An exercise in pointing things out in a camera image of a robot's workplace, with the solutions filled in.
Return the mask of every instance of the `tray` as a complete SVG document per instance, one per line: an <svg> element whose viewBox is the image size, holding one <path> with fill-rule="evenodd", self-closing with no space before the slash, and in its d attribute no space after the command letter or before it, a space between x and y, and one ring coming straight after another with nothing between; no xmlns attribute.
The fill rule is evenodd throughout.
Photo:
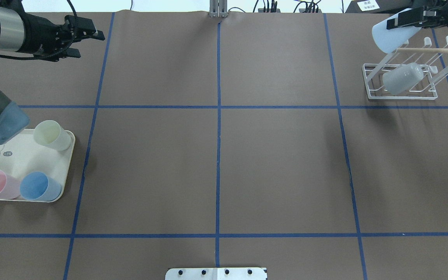
<svg viewBox="0 0 448 280"><path fill-rule="evenodd" d="M31 172L43 172L63 186L62 192L53 201L26 200L21 196L15 199L0 199L2 201L49 203L57 201L63 195L74 151L75 135L67 131L72 137L72 143L68 149L57 151L37 144L33 133L34 129L24 129L6 144L0 145L0 170L19 180Z"/></svg>

